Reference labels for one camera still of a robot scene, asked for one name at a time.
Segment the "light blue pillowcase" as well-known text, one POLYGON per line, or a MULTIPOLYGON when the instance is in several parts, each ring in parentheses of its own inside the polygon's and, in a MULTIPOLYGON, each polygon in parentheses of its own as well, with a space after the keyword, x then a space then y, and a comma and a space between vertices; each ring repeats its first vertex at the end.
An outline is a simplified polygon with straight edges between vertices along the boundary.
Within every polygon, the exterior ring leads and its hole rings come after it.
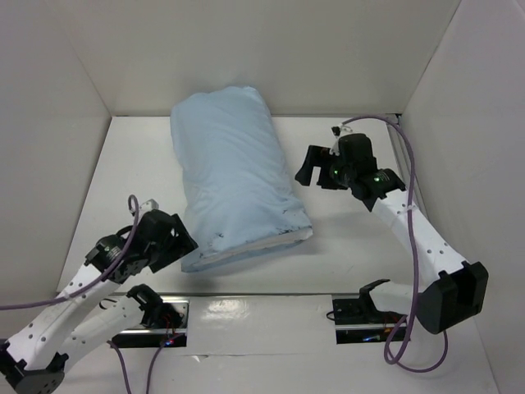
POLYGON ((202 256, 284 230, 313 228, 294 194, 272 116, 255 88, 193 94, 172 108, 170 127, 187 202, 184 223, 199 246, 183 258, 182 272, 229 264, 197 266, 202 256))

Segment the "white pillow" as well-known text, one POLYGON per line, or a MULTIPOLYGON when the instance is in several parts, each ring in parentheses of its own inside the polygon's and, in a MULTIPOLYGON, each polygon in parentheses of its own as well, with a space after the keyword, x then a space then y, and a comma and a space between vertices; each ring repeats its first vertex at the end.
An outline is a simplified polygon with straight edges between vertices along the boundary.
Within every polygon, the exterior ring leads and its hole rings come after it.
POLYGON ((202 256, 195 264, 197 266, 216 266, 235 262, 240 259, 257 257, 262 254, 285 250, 299 245, 312 235, 313 229, 311 227, 305 227, 297 231, 284 230, 276 236, 271 236, 260 241, 244 243, 242 246, 215 253, 209 257, 202 256))

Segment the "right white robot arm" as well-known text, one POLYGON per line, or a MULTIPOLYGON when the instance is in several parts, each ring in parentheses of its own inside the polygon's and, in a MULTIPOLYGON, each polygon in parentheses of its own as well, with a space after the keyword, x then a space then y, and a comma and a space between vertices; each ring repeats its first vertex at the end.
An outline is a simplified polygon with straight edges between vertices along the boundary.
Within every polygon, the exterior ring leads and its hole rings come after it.
POLYGON ((375 322, 385 312, 414 312, 428 332, 439 334, 481 312, 488 282, 486 268, 479 262, 469 263, 455 251, 409 202, 408 188, 398 175, 378 167, 366 135, 342 136, 331 148, 309 146, 295 180, 309 186, 314 168, 320 170, 318 186, 350 190, 407 251, 418 254, 418 298, 412 299, 410 285, 375 281, 359 291, 361 318, 375 322))

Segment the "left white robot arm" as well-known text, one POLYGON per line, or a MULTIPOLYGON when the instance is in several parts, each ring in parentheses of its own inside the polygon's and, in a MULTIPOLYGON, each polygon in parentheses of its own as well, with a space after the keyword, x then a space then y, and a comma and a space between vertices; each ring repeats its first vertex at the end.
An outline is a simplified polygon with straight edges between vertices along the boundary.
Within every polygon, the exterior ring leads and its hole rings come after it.
POLYGON ((173 333, 180 313, 151 287, 133 286, 102 313, 90 313, 143 269, 156 273, 194 251, 180 217, 158 209, 142 212, 133 225, 98 240, 60 293, 1 345, 1 373, 17 393, 52 393, 88 353, 129 328, 173 333))

